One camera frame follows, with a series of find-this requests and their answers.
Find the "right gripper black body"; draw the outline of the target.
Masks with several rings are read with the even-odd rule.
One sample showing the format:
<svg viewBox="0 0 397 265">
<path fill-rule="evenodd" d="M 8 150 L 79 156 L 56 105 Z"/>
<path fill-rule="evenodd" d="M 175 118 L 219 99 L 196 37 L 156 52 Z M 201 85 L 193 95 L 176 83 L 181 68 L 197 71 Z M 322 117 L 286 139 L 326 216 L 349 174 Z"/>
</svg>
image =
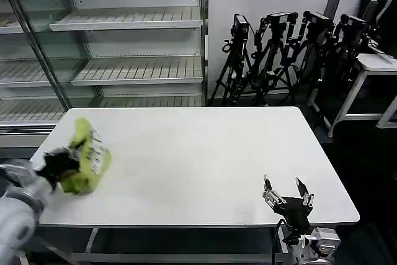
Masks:
<svg viewBox="0 0 397 265">
<path fill-rule="evenodd" d="M 282 197 L 282 199 L 284 202 L 275 204 L 273 211 L 281 215 L 292 230 L 309 230 L 308 216 L 311 213 L 311 207 L 304 205 L 302 198 Z"/>
</svg>

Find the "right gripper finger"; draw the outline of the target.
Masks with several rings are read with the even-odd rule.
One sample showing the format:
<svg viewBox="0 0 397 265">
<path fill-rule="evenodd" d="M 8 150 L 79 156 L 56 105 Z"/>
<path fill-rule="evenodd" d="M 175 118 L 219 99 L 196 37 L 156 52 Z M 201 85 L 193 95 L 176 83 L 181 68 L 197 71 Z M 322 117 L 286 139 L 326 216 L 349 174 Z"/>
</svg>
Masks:
<svg viewBox="0 0 397 265">
<path fill-rule="evenodd" d="M 302 198 L 302 203 L 304 206 L 313 207 L 313 201 L 314 201 L 314 194 L 310 193 L 306 187 L 306 185 L 298 178 L 295 178 L 295 182 L 298 188 L 298 191 L 300 193 L 300 196 Z"/>
<path fill-rule="evenodd" d="M 271 185 L 270 179 L 267 174 L 264 174 L 264 185 L 263 185 L 262 197 L 264 198 L 266 204 L 270 208 L 274 208 L 276 205 L 281 204 L 281 197 L 276 193 Z"/>
</svg>

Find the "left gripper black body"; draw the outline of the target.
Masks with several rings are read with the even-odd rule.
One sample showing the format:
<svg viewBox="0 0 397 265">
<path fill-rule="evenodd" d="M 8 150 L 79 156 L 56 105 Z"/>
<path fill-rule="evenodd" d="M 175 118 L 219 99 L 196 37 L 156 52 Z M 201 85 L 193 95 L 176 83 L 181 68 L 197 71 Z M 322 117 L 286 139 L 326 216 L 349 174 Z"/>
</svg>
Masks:
<svg viewBox="0 0 397 265">
<path fill-rule="evenodd" d="M 43 156 L 44 165 L 35 170 L 38 176 L 45 178 L 55 191 L 56 185 L 80 169 L 79 153 L 75 149 L 57 148 Z"/>
</svg>

